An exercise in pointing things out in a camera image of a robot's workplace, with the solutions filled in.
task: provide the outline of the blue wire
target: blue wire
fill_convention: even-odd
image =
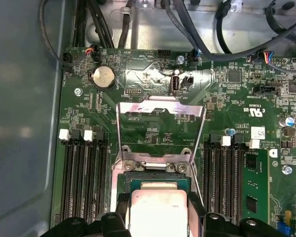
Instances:
[[[274,52],[270,52],[270,55],[268,56],[268,63],[271,62],[271,58],[272,58],[273,54],[274,54]]]

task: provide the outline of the motherboard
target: motherboard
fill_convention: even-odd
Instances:
[[[66,57],[85,50],[69,48]],[[272,62],[296,69],[296,58]],[[178,106],[201,113],[177,113]],[[190,156],[196,174],[186,175],[184,164],[144,172],[147,163],[128,163],[130,172],[115,175],[120,151]],[[197,186],[207,211],[296,236],[296,75],[256,57],[217,63],[193,51],[88,53],[63,74],[51,226],[72,216],[92,223],[142,180],[175,180],[187,192]]]

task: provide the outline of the label sticker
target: label sticker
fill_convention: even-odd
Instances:
[[[251,127],[251,139],[265,139],[265,127]]]

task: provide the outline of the black cable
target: black cable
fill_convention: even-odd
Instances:
[[[227,0],[225,2],[222,2],[215,14],[215,18],[216,18],[216,35],[217,35],[217,39],[218,39],[218,43],[221,46],[222,50],[224,53],[232,53],[230,51],[230,49],[228,48],[224,38],[223,38],[223,34],[222,34],[222,20],[224,17],[227,16],[228,11],[231,8],[231,0]]]
[[[50,44],[50,41],[48,39],[48,35],[46,32],[46,28],[45,28],[45,21],[44,21],[44,9],[45,9],[45,5],[47,3],[48,0],[42,0],[40,2],[39,5],[39,26],[40,26],[40,30],[41,30],[41,34],[42,37],[44,39],[44,43],[48,49],[48,51],[50,52],[50,54],[62,65],[64,65],[65,67],[73,67],[74,65],[77,65],[78,63],[80,63],[83,59],[85,59],[86,55],[82,55],[81,57],[79,57],[77,60],[73,61],[72,63],[67,63],[65,62],[62,58],[58,57],[58,55],[55,53],[53,47]]]
[[[274,17],[273,15],[273,4],[275,3],[276,0],[273,0],[270,5],[265,9],[265,16],[266,16],[266,21],[269,25],[269,27],[278,35],[284,31],[286,31],[286,28],[283,27]],[[286,38],[293,43],[296,44],[296,35],[294,33],[286,36]]]
[[[85,47],[85,28],[86,28],[86,14],[87,14],[87,2],[86,0],[81,1],[80,21],[78,27],[78,45],[79,47]]]
[[[81,20],[80,12],[81,12],[81,0],[78,0],[76,11],[75,11],[75,18],[74,18],[73,47],[79,47],[78,38],[79,38],[79,22]]]
[[[134,4],[134,0],[128,0],[126,7],[132,8],[133,4]],[[127,36],[128,36],[128,31],[129,31],[129,24],[130,24],[130,15],[124,14],[122,33],[120,34],[120,38],[118,41],[118,48],[125,48]]]
[[[254,48],[251,48],[251,49],[239,52],[239,53],[234,53],[234,54],[212,54],[208,50],[208,48],[206,47],[203,40],[200,38],[192,20],[191,20],[191,17],[184,5],[184,2],[182,0],[174,0],[174,2],[176,4],[177,11],[178,11],[179,17],[183,23],[183,26],[191,34],[192,38],[194,39],[195,43],[197,44],[199,49],[202,51],[204,56],[212,61],[217,61],[217,62],[232,61],[232,60],[235,60],[235,59],[238,59],[241,57],[246,57],[246,56],[255,54],[258,51],[263,51],[263,50],[277,44],[278,42],[283,40],[287,35],[291,34],[292,32],[294,32],[296,30],[296,23],[295,23],[294,25],[289,27],[285,32],[279,34],[278,36],[274,37],[273,39],[271,39],[259,46],[256,46]]]
[[[100,23],[100,26],[103,29],[103,33],[105,35],[108,47],[109,48],[114,48],[114,43],[113,43],[113,40],[112,40],[112,36],[110,34],[108,24],[107,24],[107,22],[106,22],[106,20],[105,20],[105,18],[103,16],[103,13],[102,13],[102,11],[100,9],[99,4],[97,3],[96,0],[90,0],[90,3],[93,6],[93,9],[95,10],[95,13],[98,15],[99,23]]]
[[[172,10],[170,8],[169,0],[164,0],[163,3],[165,6],[165,9],[166,9],[166,13],[167,13],[168,17],[170,18],[170,20],[172,21],[172,23],[188,39],[188,41],[192,44],[193,48],[195,50],[198,50],[198,47],[197,47],[194,39],[192,38],[192,36],[185,30],[185,28],[181,25],[181,23],[178,21],[178,19],[176,18],[176,16],[172,12]]]
[[[91,1],[92,0],[87,0],[87,6],[88,6],[88,9],[89,9],[90,14],[92,16],[93,23],[95,25],[95,29],[96,29],[97,34],[98,34],[99,39],[100,39],[100,43],[101,43],[101,45],[102,45],[103,48],[108,48],[108,45],[107,45],[106,39],[104,37],[104,33],[103,33],[103,30],[102,30],[102,27],[100,25],[99,19],[97,17],[97,14],[95,12],[95,9],[92,6]]]

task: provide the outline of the white connector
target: white connector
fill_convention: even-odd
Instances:
[[[70,134],[68,129],[60,129],[59,130],[59,139],[63,141],[69,141]]]
[[[93,141],[93,131],[92,130],[85,130],[83,139],[86,142],[92,142]]]
[[[221,145],[223,147],[229,147],[231,145],[231,137],[230,136],[222,136]]]
[[[260,140],[251,139],[250,142],[246,142],[246,146],[250,149],[260,149]]]

